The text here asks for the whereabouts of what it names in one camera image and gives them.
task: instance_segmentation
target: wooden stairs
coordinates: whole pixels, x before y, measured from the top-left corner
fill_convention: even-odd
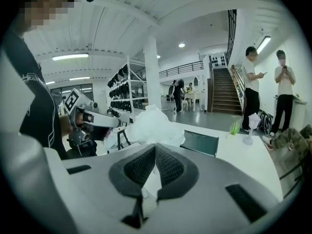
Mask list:
[[[213,69],[213,112],[242,115],[239,98],[227,68]]]

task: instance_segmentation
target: fluorescent light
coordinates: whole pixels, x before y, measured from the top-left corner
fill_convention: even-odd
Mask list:
[[[83,79],[90,79],[90,77],[70,78],[69,80],[83,80]]]
[[[88,57],[88,56],[89,56],[88,54],[73,54],[73,55],[52,57],[52,60],[64,60],[64,59],[71,59],[71,58],[82,58],[82,57]]]
[[[264,47],[269,43],[271,37],[265,37],[257,49],[258,54],[264,49]]]

